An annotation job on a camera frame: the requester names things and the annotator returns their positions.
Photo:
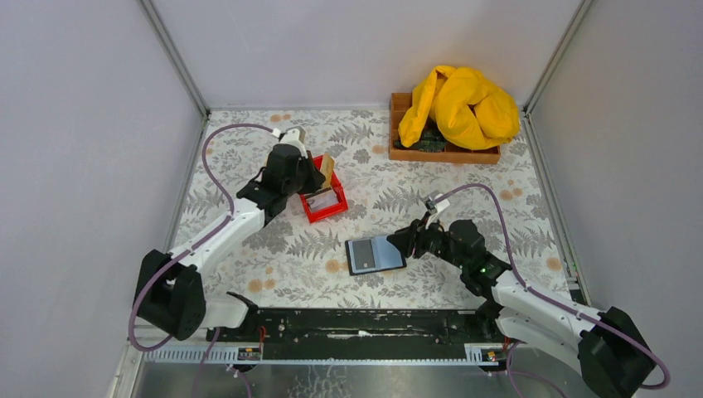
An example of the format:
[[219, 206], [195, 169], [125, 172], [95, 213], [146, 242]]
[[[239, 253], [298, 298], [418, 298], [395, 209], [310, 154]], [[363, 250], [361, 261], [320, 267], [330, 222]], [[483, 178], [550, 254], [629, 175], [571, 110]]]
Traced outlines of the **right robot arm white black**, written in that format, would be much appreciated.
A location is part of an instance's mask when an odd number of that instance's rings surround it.
[[521, 282], [512, 265], [486, 249], [470, 220], [448, 229], [414, 220], [387, 240], [405, 258], [431, 254], [459, 268], [464, 286], [486, 300], [480, 314], [504, 337], [560, 360], [599, 397], [633, 396], [655, 368], [644, 353], [642, 334], [624, 311], [600, 311]]

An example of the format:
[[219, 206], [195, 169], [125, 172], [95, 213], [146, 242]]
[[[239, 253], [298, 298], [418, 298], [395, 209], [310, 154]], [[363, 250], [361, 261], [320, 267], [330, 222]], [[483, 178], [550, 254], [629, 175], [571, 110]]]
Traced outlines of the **dark grey card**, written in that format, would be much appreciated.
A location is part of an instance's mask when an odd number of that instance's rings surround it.
[[372, 240], [354, 240], [350, 244], [352, 268], [356, 273], [367, 273], [376, 269]]

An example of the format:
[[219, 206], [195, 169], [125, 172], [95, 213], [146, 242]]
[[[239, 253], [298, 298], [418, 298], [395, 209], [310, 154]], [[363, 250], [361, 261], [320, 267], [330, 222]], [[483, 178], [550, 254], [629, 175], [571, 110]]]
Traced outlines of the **black card holder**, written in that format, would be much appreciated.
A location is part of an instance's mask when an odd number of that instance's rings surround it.
[[349, 270], [349, 274], [351, 276], [373, 274], [373, 273], [385, 272], [385, 271], [389, 271], [389, 270], [403, 269], [403, 268], [407, 267], [405, 257], [403, 257], [401, 255], [400, 251], [387, 240], [387, 235], [379, 235], [379, 236], [374, 236], [374, 237], [369, 237], [369, 238], [361, 238], [361, 239], [355, 239], [355, 240], [366, 240], [366, 239], [372, 240], [373, 251], [374, 251], [375, 262], [376, 262], [376, 269], [372, 270], [371, 272], [367, 272], [367, 273], [356, 273], [354, 271], [354, 269], [352, 268], [353, 257], [352, 257], [352, 254], [350, 253], [350, 244], [354, 240], [347, 240], [345, 242], [345, 250], [346, 250], [346, 255], [347, 255], [348, 270]]

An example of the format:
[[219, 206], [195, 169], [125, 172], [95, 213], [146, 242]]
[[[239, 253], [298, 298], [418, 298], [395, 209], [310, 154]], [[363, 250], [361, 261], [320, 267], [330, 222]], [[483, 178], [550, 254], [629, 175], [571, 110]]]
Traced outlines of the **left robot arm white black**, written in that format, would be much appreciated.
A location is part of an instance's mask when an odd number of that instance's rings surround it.
[[303, 144], [274, 145], [259, 175], [237, 192], [232, 209], [176, 249], [143, 257], [131, 319], [141, 318], [180, 341], [201, 328], [240, 327], [253, 304], [239, 294], [208, 296], [204, 280], [280, 214], [290, 197], [311, 193], [324, 180]]

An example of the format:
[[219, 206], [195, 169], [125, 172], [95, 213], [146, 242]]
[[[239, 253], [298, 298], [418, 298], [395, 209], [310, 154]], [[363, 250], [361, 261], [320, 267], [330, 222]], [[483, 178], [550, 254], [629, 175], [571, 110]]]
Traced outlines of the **gold VIP card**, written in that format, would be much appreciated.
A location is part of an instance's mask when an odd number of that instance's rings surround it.
[[334, 173], [335, 161], [329, 153], [324, 153], [322, 156], [322, 161], [319, 166], [320, 173], [324, 176], [324, 182], [322, 184], [322, 189], [330, 188], [332, 185], [332, 175]]

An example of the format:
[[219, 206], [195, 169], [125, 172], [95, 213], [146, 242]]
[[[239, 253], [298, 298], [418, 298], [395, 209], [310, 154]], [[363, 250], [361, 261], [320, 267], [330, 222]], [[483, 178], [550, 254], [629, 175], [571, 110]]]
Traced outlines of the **red plastic bin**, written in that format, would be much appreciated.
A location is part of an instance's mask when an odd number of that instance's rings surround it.
[[315, 157], [313, 164], [322, 172], [325, 181], [318, 191], [299, 196], [303, 210], [311, 224], [348, 210], [343, 186], [334, 170], [334, 158], [329, 153], [324, 153]]

